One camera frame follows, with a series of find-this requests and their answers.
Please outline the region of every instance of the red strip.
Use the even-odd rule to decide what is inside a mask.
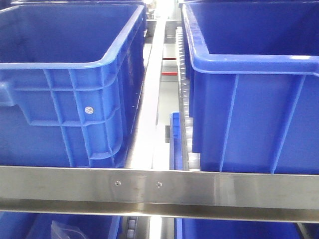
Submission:
[[[162,76],[177,76],[177,72],[162,72]]]
[[[176,60],[176,57],[163,57],[163,60]]]

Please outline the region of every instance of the metal guide rail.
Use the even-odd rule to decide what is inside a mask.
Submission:
[[[317,175],[0,166],[0,210],[319,223],[318,185]]]

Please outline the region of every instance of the plastic bag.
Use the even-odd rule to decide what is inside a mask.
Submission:
[[[88,239],[78,227],[73,227],[53,221],[51,224],[51,239]]]

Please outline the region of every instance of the blue plastic crate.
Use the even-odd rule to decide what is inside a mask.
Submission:
[[[201,169],[319,173],[319,2],[190,3],[183,13]]]
[[[143,6],[0,11],[0,164],[118,167],[143,80]]]
[[[12,6],[16,5],[35,5],[35,4],[135,4],[143,5],[143,24],[144,29],[147,27],[146,4],[142,0],[16,0],[11,2]]]
[[[175,239],[300,239],[293,223],[175,219]]]
[[[171,170],[183,170],[179,112],[170,114],[169,161]]]
[[[171,114],[170,161],[182,170],[179,113]],[[181,219],[174,221],[175,239],[299,239],[293,223]]]
[[[1,239],[51,239],[52,222],[77,227],[88,239],[116,239],[122,232],[120,216],[1,212]],[[83,238],[77,232],[72,236]]]

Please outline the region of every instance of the reflective metal surface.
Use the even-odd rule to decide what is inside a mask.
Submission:
[[[176,30],[176,62],[177,62],[177,72],[178,72],[178,98],[179,98],[179,118],[180,118],[180,134],[181,134],[181,144],[187,145],[186,131],[185,131],[185,121],[184,121],[184,100],[182,92],[182,78],[185,77],[185,54],[183,53],[183,39],[181,38],[181,29],[178,27]],[[183,158],[183,169],[188,171],[188,152],[187,148],[182,146],[181,155]]]
[[[319,222],[318,185],[308,175],[2,166],[0,210]]]
[[[312,239],[310,232],[308,231],[308,228],[303,223],[296,223],[297,230],[299,231],[300,237],[302,239]]]
[[[139,103],[133,143],[128,154],[127,168],[152,168],[158,115],[161,64],[163,55],[165,17],[157,20],[151,53],[145,73]]]

